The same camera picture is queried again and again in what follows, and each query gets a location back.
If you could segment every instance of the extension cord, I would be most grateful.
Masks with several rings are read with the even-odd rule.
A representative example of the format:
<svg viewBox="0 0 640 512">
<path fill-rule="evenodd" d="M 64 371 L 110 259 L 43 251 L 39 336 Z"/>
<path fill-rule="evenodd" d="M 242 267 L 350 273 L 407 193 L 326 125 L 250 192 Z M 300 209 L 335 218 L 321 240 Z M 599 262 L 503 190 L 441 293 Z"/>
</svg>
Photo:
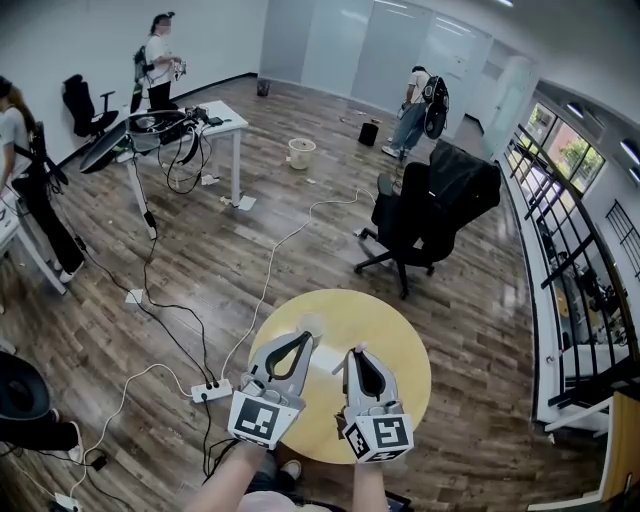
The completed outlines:
<svg viewBox="0 0 640 512">
<path fill-rule="evenodd" d="M 219 380 L 218 387 L 213 383 L 201 384 L 200 386 L 193 386 L 191 388 L 191 397 L 194 403 L 202 404 L 204 402 L 211 402 L 219 398 L 231 396 L 233 393 L 233 386 L 228 379 Z"/>
</svg>

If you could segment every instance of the backpack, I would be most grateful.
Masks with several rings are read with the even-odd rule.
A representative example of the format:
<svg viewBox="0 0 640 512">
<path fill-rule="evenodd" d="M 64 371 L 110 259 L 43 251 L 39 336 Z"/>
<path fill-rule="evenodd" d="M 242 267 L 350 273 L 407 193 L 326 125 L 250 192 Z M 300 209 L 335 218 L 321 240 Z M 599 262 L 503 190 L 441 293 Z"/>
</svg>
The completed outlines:
<svg viewBox="0 0 640 512">
<path fill-rule="evenodd" d="M 428 105 L 424 132 L 430 139 L 437 139 L 447 127 L 449 112 L 449 91 L 442 77 L 429 78 L 422 91 L 422 97 Z"/>
</svg>

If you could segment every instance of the white desk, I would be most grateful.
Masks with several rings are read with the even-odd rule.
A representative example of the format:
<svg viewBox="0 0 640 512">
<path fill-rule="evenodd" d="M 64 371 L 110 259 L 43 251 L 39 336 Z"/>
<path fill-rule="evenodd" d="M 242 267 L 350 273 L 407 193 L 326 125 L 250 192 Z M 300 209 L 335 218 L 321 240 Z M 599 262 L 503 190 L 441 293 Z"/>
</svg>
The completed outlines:
<svg viewBox="0 0 640 512">
<path fill-rule="evenodd" d="M 249 123 L 245 121 L 240 115 L 234 112 L 223 101 L 211 101 L 209 103 L 203 103 L 198 105 L 201 108 L 208 110 L 210 118 L 219 117 L 225 121 L 220 126 L 204 125 L 198 129 L 198 134 L 204 137 L 211 144 L 211 161 L 213 163 L 213 175 L 218 176 L 218 161 L 216 158 L 216 152 L 218 149 L 218 139 L 221 137 L 232 137 L 233 139 L 233 165 L 231 168 L 231 204 L 234 207 L 240 205 L 240 143 L 242 141 L 242 130 L 249 126 Z M 127 170 L 129 171 L 129 180 L 131 181 L 131 187 L 136 195 L 136 201 L 140 208 L 147 231 L 152 240 L 156 239 L 156 229 L 149 226 L 146 221 L 146 216 L 149 214 L 147 205 L 145 202 L 145 195 L 142 191 L 142 184 L 137 176 L 136 168 L 133 160 L 127 162 Z"/>
<path fill-rule="evenodd" d="M 49 265 L 47 265 L 47 262 L 38 251 L 37 242 L 34 241 L 32 236 L 29 234 L 31 230 L 26 225 L 24 219 L 18 218 L 13 213 L 13 211 L 16 211 L 17 207 L 16 197 L 13 194 L 6 194 L 4 196 L 4 200 L 7 202 L 10 209 L 0 201 L 0 212 L 5 210 L 4 219 L 0 221 L 0 255 L 4 253 L 6 247 L 11 243 L 11 241 L 15 237 L 18 237 L 45 277 L 61 295 L 64 295 L 67 292 L 67 289 L 49 268 Z"/>
</svg>

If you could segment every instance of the man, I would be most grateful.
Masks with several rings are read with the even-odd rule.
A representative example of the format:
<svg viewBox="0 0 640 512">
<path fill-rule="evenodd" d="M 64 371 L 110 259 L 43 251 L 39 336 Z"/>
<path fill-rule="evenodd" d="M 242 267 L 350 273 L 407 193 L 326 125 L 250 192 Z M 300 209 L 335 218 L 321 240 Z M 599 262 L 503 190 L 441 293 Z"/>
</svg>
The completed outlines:
<svg viewBox="0 0 640 512">
<path fill-rule="evenodd" d="M 422 92 L 429 78 L 431 75 L 422 66 L 413 68 L 407 96 L 402 104 L 402 119 L 393 134 L 391 146 L 382 148 L 383 152 L 393 158 L 399 158 L 402 152 L 406 154 L 411 151 L 424 132 L 426 105 Z"/>
</svg>

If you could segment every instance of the black office chair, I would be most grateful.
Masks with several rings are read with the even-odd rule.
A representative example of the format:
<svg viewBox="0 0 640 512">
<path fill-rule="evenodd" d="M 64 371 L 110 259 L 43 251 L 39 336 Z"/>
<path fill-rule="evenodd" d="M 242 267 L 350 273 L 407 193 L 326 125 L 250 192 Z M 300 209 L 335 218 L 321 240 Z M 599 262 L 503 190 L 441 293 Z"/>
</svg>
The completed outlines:
<svg viewBox="0 0 640 512">
<path fill-rule="evenodd" d="M 42 376 L 22 359 L 0 352 L 0 420 L 36 420 L 49 412 Z"/>
<path fill-rule="evenodd" d="M 395 260 L 404 300 L 409 294 L 405 265 L 424 267 L 433 275 L 433 264 L 453 251 L 458 230 L 498 204 L 498 167 L 439 141 L 430 166 L 417 162 L 407 166 L 399 196 L 389 175 L 378 176 L 378 198 L 371 216 L 378 232 L 365 228 L 360 238 L 375 238 L 387 252 L 356 265 L 354 272 Z M 423 242 L 419 249 L 414 247 L 418 239 Z"/>
<path fill-rule="evenodd" d="M 79 137 L 93 137 L 94 140 L 102 137 L 118 117 L 117 110 L 109 110 L 109 96 L 115 91 L 100 96 L 104 98 L 104 112 L 96 115 L 89 86 L 82 75 L 73 75 L 64 82 L 64 87 L 62 99 L 73 116 L 73 132 Z"/>
</svg>

